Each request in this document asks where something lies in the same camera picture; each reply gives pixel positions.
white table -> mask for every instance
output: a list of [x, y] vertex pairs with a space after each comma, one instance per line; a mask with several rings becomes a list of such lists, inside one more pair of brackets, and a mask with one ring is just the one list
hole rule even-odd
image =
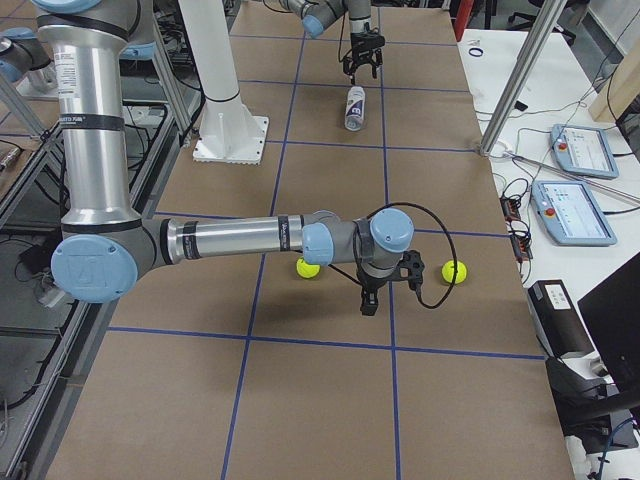
[[[509, 75], [516, 63], [516, 58], [524, 42], [526, 33], [507, 31], [467, 30], [459, 43], [460, 55], [464, 64], [465, 73], [469, 82], [469, 88], [474, 98], [477, 112], [493, 112], [502, 95]], [[481, 57], [473, 57], [469, 54], [471, 47], [479, 47], [483, 50]], [[539, 112], [545, 110], [562, 109], [568, 104], [579, 101], [589, 92], [591, 83], [582, 71], [578, 61], [573, 56], [570, 48], [560, 34], [552, 34], [538, 59], [519, 100], [526, 105], [526, 112]], [[540, 114], [527, 114], [515, 111], [513, 117], [507, 122], [500, 134], [500, 140], [511, 145], [517, 145], [517, 153], [527, 158], [557, 166], [549, 152], [550, 134], [542, 134], [531, 131], [521, 131], [518, 143], [518, 130], [532, 128], [542, 131], [550, 131], [554, 124], [610, 127], [611, 124], [598, 124], [591, 119], [587, 106], [596, 97], [595, 92], [584, 98], [584, 106], [573, 104], [561, 111], [546, 112]], [[478, 120], [482, 131], [486, 128], [490, 115], [478, 113]], [[611, 149], [614, 153], [626, 153], [631, 149], [620, 132], [614, 128], [607, 131]], [[501, 148], [494, 149], [498, 155]], [[640, 163], [634, 156], [616, 158], [620, 170], [619, 178], [615, 180], [598, 180], [627, 193], [640, 196]], [[535, 167], [523, 165], [527, 170], [535, 174]], [[518, 169], [508, 158], [493, 158], [493, 172], [500, 174], [507, 181], [518, 177], [531, 180], [524, 172]], [[538, 179], [557, 180], [557, 175], [542, 170]], [[499, 193], [502, 191], [500, 181], [496, 182]], [[522, 193], [524, 182], [518, 182], [509, 189], [508, 194]], [[591, 189], [603, 210], [624, 210], [633, 206], [602, 194], [597, 189]], [[559, 247], [555, 245], [532, 207], [529, 207], [528, 195], [523, 200], [521, 215], [531, 227], [531, 250], [533, 262], [531, 262], [531, 274], [525, 283], [529, 287], [537, 280], [560, 278], [563, 280], [572, 300], [577, 302], [593, 287], [618, 269], [627, 260], [640, 251], [640, 241], [637, 235], [640, 232], [640, 212], [608, 217], [608, 221], [614, 230], [618, 243], [610, 247]], [[527, 273], [529, 266], [523, 267], [523, 273]], [[585, 376], [593, 376], [586, 367], [588, 360], [577, 359], [572, 362], [579, 373]], [[590, 456], [593, 465], [597, 464], [597, 455]], [[640, 472], [640, 449], [612, 452], [607, 455], [611, 461], [606, 465], [603, 479], [619, 477], [638, 477]]]

yellow ball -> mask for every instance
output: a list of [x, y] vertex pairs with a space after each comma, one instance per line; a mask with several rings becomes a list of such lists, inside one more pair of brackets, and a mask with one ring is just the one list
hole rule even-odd
[[296, 262], [296, 272], [302, 278], [313, 278], [320, 273], [320, 265], [309, 265], [300, 257]]
[[[449, 260], [442, 266], [442, 278], [447, 283], [453, 280], [453, 260]], [[456, 285], [462, 283], [467, 278], [467, 266], [458, 260], [458, 274], [456, 275]]]

blue-framed device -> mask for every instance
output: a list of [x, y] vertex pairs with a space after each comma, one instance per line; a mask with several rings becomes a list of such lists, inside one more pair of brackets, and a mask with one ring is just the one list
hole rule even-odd
[[618, 241], [585, 182], [536, 180], [531, 198], [549, 235], [560, 245], [604, 247]]
[[598, 178], [616, 178], [618, 167], [601, 128], [554, 125], [553, 153], [565, 172]]

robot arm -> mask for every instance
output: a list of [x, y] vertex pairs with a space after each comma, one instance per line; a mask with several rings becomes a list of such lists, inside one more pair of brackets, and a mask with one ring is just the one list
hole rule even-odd
[[13, 83], [25, 73], [40, 92], [56, 87], [53, 63], [31, 30], [18, 27], [0, 32], [0, 74]]
[[[355, 262], [361, 311], [373, 315], [377, 290], [407, 280], [399, 272], [408, 268], [413, 224], [393, 208], [348, 222], [328, 212], [209, 223], [142, 220], [129, 200], [118, 58], [131, 38], [144, 36], [138, 29], [151, 16], [151, 0], [32, 1], [40, 33], [55, 52], [69, 174], [65, 239], [51, 261], [62, 289], [102, 303], [130, 291], [150, 270], [185, 259], [302, 251], [311, 264]], [[422, 269], [414, 271], [413, 281], [421, 283]]]
[[385, 39], [372, 28], [371, 0], [280, 0], [280, 5], [302, 19], [302, 25], [311, 38], [322, 35], [348, 12], [351, 55], [342, 58], [342, 70], [354, 85], [356, 70], [363, 65], [371, 65], [371, 75], [378, 78]]

black box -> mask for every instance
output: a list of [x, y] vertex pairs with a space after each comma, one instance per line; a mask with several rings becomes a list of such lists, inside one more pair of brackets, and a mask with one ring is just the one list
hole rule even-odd
[[528, 290], [536, 331], [548, 353], [559, 358], [593, 352], [589, 335], [562, 280], [540, 280]]

